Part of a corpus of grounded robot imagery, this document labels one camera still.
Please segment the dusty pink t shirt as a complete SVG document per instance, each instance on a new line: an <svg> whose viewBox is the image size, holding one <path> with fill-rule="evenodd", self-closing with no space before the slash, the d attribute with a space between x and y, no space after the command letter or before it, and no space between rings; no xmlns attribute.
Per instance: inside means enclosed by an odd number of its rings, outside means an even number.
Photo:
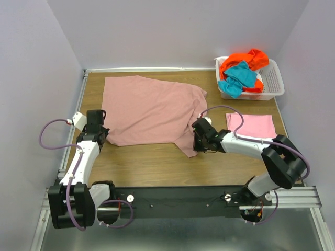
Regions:
<svg viewBox="0 0 335 251"><path fill-rule="evenodd" d="M173 143L194 157L192 124L207 109L206 96L205 90L187 83L107 77L102 100L107 141L116 146Z"/></svg>

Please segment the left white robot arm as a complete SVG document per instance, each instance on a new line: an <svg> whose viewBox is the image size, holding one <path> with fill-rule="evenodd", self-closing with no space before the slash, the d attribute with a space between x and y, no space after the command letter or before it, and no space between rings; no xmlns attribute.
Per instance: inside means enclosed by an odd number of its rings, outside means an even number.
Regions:
<svg viewBox="0 0 335 251"><path fill-rule="evenodd" d="M99 205L112 206L116 194L111 181L102 181L88 187L88 180L95 160L108 136L104 127L105 110L89 110L84 115L77 112L64 122L77 128L80 133L74 144L75 155L71 165L57 185L48 190L52 224L55 229L75 227L80 231L92 226Z"/></svg>

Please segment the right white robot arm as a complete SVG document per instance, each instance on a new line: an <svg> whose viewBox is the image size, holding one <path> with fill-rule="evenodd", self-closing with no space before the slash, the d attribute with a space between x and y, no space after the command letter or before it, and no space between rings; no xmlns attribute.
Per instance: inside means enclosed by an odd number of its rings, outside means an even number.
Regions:
<svg viewBox="0 0 335 251"><path fill-rule="evenodd" d="M193 150L243 154L261 159L266 167L266 173L252 177L239 191L225 195L228 202L252 205L271 190L291 189L296 181L304 179L310 172L304 156L284 135L260 139L230 130L218 132L206 118L197 119L192 127Z"/></svg>

